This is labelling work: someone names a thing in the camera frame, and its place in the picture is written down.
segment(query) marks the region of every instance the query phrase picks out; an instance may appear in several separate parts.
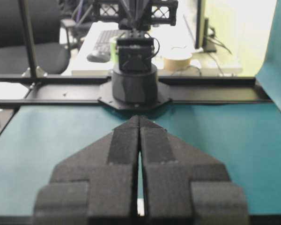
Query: black frame pole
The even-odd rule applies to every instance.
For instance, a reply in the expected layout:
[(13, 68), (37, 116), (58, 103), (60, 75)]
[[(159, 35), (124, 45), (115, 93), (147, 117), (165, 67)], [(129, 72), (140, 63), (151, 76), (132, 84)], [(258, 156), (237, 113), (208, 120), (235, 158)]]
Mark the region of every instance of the black frame pole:
[(26, 43), (27, 56), (30, 67), (31, 78), (37, 79), (37, 61), (34, 49), (34, 39), (32, 33), (31, 19), (29, 16), (29, 9), (27, 0), (18, 0), (21, 18), (23, 22), (24, 39)]

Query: black cylindrical base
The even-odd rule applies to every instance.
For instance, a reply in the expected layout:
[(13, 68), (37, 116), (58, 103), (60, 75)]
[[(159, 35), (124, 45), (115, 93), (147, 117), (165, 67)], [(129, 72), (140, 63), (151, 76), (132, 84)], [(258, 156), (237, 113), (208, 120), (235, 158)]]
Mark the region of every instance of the black cylindrical base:
[(128, 104), (151, 104), (157, 100), (157, 67), (150, 72), (126, 73), (118, 64), (113, 69), (112, 93), (115, 99)]

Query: black foam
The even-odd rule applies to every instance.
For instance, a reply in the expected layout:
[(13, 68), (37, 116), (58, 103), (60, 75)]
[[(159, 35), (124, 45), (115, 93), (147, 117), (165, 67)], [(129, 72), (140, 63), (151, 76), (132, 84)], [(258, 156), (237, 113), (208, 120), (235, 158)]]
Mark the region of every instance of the black foam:
[(146, 163), (174, 162), (167, 132), (162, 128), (140, 128), (141, 153)]
[(130, 120), (127, 122), (121, 124), (120, 126), (114, 128), (114, 129), (127, 129), (127, 128), (138, 128), (140, 124), (140, 118), (139, 116), (133, 116)]
[[(138, 117), (133, 117), (115, 128), (111, 134), (56, 165), (50, 185), (37, 197), (35, 217), (42, 215), (42, 221), (48, 224), (56, 222), (52, 213), (66, 218), (64, 206), (56, 202), (60, 202), (63, 197), (71, 199), (77, 196), (75, 192), (65, 191), (55, 195), (51, 188), (83, 182), (88, 188), (87, 194), (84, 194), (87, 202), (82, 206), (84, 214), (80, 214), (82, 221), (105, 225), (133, 224), (137, 218), (138, 125)], [(46, 202), (45, 207), (50, 208), (52, 205), (56, 210), (42, 210), (43, 201)], [(75, 202), (69, 201), (68, 208), (71, 207), (75, 207)]]
[(194, 208), (190, 180), (230, 181), (223, 163), (163, 128), (141, 127), (140, 139), (149, 224), (191, 224)]
[(56, 165), (34, 224), (136, 223), (139, 151), (146, 224), (248, 224), (244, 194), (222, 162), (138, 116)]
[(45, 186), (37, 195), (33, 224), (86, 225), (88, 189), (87, 182)]
[(248, 225), (243, 190), (231, 182), (191, 182), (195, 225)]
[(146, 117), (141, 116), (140, 117), (140, 128), (161, 128), (163, 127), (157, 125), (156, 123), (148, 120)]
[(131, 164), (138, 158), (138, 128), (115, 129), (112, 135), (108, 164)]

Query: teal mat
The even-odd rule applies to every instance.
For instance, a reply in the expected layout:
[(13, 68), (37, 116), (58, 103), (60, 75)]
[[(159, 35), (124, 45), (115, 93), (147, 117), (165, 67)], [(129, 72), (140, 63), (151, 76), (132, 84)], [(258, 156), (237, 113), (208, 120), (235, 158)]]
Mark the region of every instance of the teal mat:
[(277, 1), (266, 58), (256, 78), (281, 110), (281, 0)]
[[(31, 215), (54, 165), (130, 116), (100, 106), (22, 107), (0, 137), (0, 216)], [(281, 214), (281, 113), (274, 104), (168, 105), (147, 116), (224, 162), (251, 214)]]

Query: desk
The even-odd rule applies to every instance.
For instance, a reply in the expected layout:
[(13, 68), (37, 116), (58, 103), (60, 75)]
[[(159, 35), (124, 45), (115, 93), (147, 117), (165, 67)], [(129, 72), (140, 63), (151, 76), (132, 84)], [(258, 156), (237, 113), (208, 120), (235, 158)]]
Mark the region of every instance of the desk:
[[(102, 106), (22, 107), (0, 136), (0, 216), (30, 216), (54, 166), (131, 115)], [(222, 161), (251, 215), (281, 215), (281, 113), (274, 104), (167, 105), (146, 115)]]
[[(162, 25), (160, 28), (152, 28), (151, 35), (158, 38), (161, 42), (161, 53), (156, 59), (153, 59), (153, 63), (158, 68), (159, 76), (199, 76), (197, 69), (189, 68), (183, 72), (174, 73), (172, 71), (166, 71), (163, 69), (162, 53), (163, 50), (169, 47), (187, 46), (190, 52), (193, 53), (191, 64), (201, 69), (202, 76), (218, 76), (221, 74), (216, 62), (207, 54), (196, 52), (190, 34), (187, 30), (187, 26), (182, 18), (177, 19), (177, 26), (171, 27), (168, 25)], [(93, 63), (87, 60), (87, 56), (93, 50), (101, 31), (103, 30), (116, 30), (118, 25), (116, 23), (94, 23), (89, 33), (87, 34), (85, 41), (77, 55), (76, 60), (71, 65), (72, 75), (102, 75), (107, 76), (108, 71), (113, 68), (113, 63)], [(222, 72), (224, 74), (237, 75), (243, 71), (241, 64), (236, 57), (230, 55), (227, 50), (218, 48), (217, 53), (212, 53), (213, 57), (219, 63)]]

